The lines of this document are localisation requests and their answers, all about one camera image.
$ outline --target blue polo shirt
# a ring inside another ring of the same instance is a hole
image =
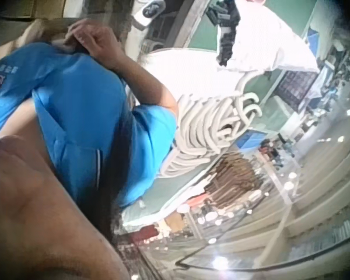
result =
[[[44,43],[0,60],[0,130],[31,97],[57,175],[77,204],[86,199],[87,188],[98,187],[115,131],[125,118],[132,120],[126,127],[131,160],[119,205],[133,203],[151,187],[176,131],[169,110],[149,105],[129,110],[116,74],[88,55],[64,54]]]

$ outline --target black hanging item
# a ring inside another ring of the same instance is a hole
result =
[[[232,47],[236,39],[236,27],[240,22],[240,13],[234,0],[222,0],[210,5],[206,15],[214,26],[229,27],[230,31],[220,38],[217,61],[220,66],[227,66],[232,57]]]

